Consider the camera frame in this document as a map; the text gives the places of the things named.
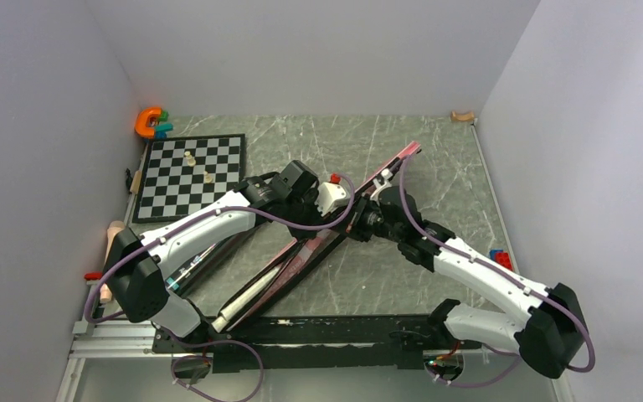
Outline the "pink racket bag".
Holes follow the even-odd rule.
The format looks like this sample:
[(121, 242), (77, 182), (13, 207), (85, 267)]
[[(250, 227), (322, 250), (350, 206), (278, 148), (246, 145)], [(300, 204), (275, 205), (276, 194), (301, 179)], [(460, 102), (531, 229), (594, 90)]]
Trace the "pink racket bag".
[[(279, 300), (286, 297), (292, 289), (302, 282), (311, 272), (313, 272), (316, 267), (321, 264), (321, 262), (326, 258), (326, 256), (334, 251), (338, 245), (340, 245), (345, 239), (350, 239), (346, 236), (346, 223), (350, 220), (352, 216), (352, 211), (354, 209), (355, 203), (361, 199), (361, 197), (369, 197), (372, 201), (376, 201), (382, 205), (382, 207), (390, 213), (390, 218), (395, 214), (395, 202), (390, 198), (391, 193), (395, 193), (397, 189), (393, 186), (385, 188), (381, 191), (373, 191), (372, 179), (379, 173), (382, 169), (390, 168), (394, 177), (399, 173), (400, 166), (402, 161), (411, 155), (414, 155), (421, 151), (421, 146), (418, 142), (411, 142), (406, 146), (399, 154), (394, 158), (389, 160), (386, 165), (381, 167), (373, 176), (369, 177), (363, 185), (357, 189), (354, 193), (354, 204), (352, 206), (351, 212), (347, 215), (344, 221), (342, 221), (338, 226), (335, 226), (331, 229), (324, 229), (316, 232), (316, 236), (313, 239), (302, 239), (302, 240), (293, 240), (289, 243), (282, 251), (271, 260), (264, 269), (258, 273), (253, 279), (258, 278), (262, 275), (263, 272), (273, 268), (274, 266), (280, 263), (288, 263), (288, 266), (283, 273), (282, 279), (280, 280), (279, 289), (274, 292), (272, 297), (263, 304), (263, 306), (255, 313), (252, 318), (248, 318), (244, 323), (239, 327), (242, 328), (246, 323), (252, 322), (255, 318), (263, 315), (270, 308), (272, 308)], [(399, 232), (401, 230), (400, 224), (391, 224), (390, 234), (394, 231)], [(224, 305), (223, 307), (232, 301), (232, 299), (240, 294), (243, 289), (249, 286), (253, 281), (251, 279), (248, 281), (237, 293), (235, 293)]]

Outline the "black shuttlecock tube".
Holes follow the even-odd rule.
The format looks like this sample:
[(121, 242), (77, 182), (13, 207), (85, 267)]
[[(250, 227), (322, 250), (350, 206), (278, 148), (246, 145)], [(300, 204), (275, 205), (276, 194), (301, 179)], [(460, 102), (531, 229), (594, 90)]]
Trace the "black shuttlecock tube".
[(167, 289), (180, 297), (187, 296), (200, 282), (221, 268), (255, 232), (256, 229), (252, 229), (236, 234), (195, 255), (166, 279)]

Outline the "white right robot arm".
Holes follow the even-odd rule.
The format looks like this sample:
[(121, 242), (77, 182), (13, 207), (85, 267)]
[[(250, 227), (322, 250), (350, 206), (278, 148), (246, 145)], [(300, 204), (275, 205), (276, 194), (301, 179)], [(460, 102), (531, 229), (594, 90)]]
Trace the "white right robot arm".
[(397, 187), (383, 189), (375, 198), (363, 195), (341, 231), (358, 241), (379, 237), (394, 242), (409, 262), (458, 281), (496, 306), (491, 312), (444, 300), (429, 316), (430, 341), (439, 348), (456, 340), (484, 343), (517, 354), (550, 379), (574, 371), (573, 358), (589, 343), (575, 291), (508, 270), (451, 230), (423, 219), (414, 207), (414, 199)]

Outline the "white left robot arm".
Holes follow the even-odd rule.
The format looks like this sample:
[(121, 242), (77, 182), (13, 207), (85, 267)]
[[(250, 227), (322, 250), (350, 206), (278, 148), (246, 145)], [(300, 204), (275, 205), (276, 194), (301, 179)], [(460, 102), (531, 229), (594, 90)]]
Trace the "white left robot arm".
[(348, 193), (322, 183), (299, 161), (279, 173), (243, 179), (209, 206), (167, 227), (136, 235), (125, 228), (113, 239), (103, 280), (129, 322), (149, 321), (174, 334), (185, 351), (199, 350), (208, 325), (167, 279), (212, 245), (267, 221), (283, 221), (298, 239), (313, 236)]

